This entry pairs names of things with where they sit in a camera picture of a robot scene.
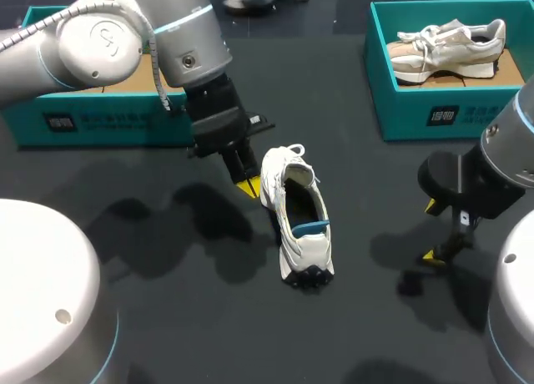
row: shoe box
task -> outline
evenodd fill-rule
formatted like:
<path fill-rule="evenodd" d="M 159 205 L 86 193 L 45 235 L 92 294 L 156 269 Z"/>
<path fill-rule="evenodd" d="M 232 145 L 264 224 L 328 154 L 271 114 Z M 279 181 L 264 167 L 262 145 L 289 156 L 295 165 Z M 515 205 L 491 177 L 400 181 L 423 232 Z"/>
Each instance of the shoe box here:
<path fill-rule="evenodd" d="M 416 86 L 397 83 L 386 46 L 398 40 L 398 32 L 416 33 L 454 19 L 465 25 L 485 25 L 499 18 L 506 23 L 506 46 L 495 77 L 439 76 Z M 534 74 L 533 27 L 532 0 L 372 3 L 364 62 L 382 138 L 478 138 Z"/>
<path fill-rule="evenodd" d="M 23 26 L 61 9 L 31 7 Z M 122 83 L 40 96 L 4 109 L 2 116 L 20 147 L 190 146 L 191 123 L 182 111 L 185 93 L 163 84 L 178 110 L 172 117 L 160 103 L 147 54 Z"/>

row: shoelace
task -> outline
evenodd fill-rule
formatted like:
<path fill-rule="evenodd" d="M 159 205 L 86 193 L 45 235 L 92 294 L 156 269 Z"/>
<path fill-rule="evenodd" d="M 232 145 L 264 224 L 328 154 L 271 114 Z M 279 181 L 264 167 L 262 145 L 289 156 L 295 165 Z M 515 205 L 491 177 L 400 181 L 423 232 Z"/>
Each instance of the shoelace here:
<path fill-rule="evenodd" d="M 429 25 L 428 27 L 423 28 L 420 32 L 417 33 L 397 33 L 397 37 L 400 39 L 401 42 L 412 43 L 415 49 L 422 50 L 423 65 L 421 67 L 421 72 L 425 71 L 426 58 L 428 57 L 428 53 L 431 52 L 437 45 L 435 35 L 438 32 L 439 27 L 437 25 Z"/>
<path fill-rule="evenodd" d="M 287 147 L 287 149 L 292 150 L 296 154 L 296 157 L 291 158 L 289 160 L 286 160 L 285 165 L 291 164 L 291 162 L 293 162 L 293 161 L 300 162 L 300 160 L 298 160 L 298 158 L 302 158 L 302 156 L 304 156 L 304 153 L 306 153 L 306 149 L 305 149 L 304 145 L 302 145 L 302 144 L 291 144 L 290 146 Z M 309 165 L 309 167 L 310 167 L 311 175 L 312 175 L 313 178 L 312 178 L 310 184 L 306 188 L 309 188 L 311 185 L 313 185 L 314 182 L 317 182 L 317 183 L 320 184 L 319 179 L 315 176 L 314 169 L 310 165 Z"/>

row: dark table surface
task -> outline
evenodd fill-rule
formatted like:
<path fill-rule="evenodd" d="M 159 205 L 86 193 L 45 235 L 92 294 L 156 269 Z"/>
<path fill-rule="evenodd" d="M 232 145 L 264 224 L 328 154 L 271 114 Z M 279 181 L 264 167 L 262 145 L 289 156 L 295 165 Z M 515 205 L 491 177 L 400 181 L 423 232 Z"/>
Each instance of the dark table surface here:
<path fill-rule="evenodd" d="M 424 214 L 416 182 L 433 149 L 385 144 L 376 128 L 362 37 L 235 39 L 229 74 L 276 129 L 300 143 L 330 214 L 335 279 L 321 293 L 280 280 L 269 216 L 217 157 L 182 149 L 17 152 L 0 130 L 0 196 L 53 207 L 105 262 L 132 352 L 130 384 L 492 383 L 481 328 L 496 256 L 528 195 L 477 230 L 454 280 L 402 298 L 395 283 L 439 242 L 447 217 Z"/>

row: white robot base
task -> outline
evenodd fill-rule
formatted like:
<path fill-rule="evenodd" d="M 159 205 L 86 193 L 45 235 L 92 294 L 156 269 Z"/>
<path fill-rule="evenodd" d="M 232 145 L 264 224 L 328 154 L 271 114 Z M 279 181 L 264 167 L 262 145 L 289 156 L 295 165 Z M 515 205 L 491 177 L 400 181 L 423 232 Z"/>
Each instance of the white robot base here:
<path fill-rule="evenodd" d="M 124 384 L 117 309 L 83 232 L 0 200 L 0 384 Z"/>
<path fill-rule="evenodd" d="M 534 211 L 501 251 L 486 324 L 486 348 L 499 384 L 534 383 Z"/>

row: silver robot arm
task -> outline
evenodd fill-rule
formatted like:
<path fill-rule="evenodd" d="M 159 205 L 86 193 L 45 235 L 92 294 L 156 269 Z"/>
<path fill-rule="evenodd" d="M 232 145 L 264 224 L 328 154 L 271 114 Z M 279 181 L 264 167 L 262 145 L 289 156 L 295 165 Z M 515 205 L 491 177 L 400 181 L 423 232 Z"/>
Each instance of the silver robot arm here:
<path fill-rule="evenodd" d="M 446 265 L 473 246 L 480 220 L 493 220 L 534 188 L 534 77 L 482 133 L 466 154 L 435 152 L 419 168 L 420 187 L 431 197 L 430 215 L 452 209 L 446 242 L 423 261 Z"/>
<path fill-rule="evenodd" d="M 486 162 L 510 185 L 534 188 L 534 78 L 481 136 Z"/>
<path fill-rule="evenodd" d="M 164 92 L 160 70 L 187 94 L 193 155 L 221 154 L 233 182 L 259 194 L 249 136 L 273 125 L 245 112 L 226 76 L 232 56 L 209 0 L 78 0 L 0 39 L 0 109 L 46 93 L 121 82 L 138 67 L 147 43 L 163 106 L 179 111 Z"/>

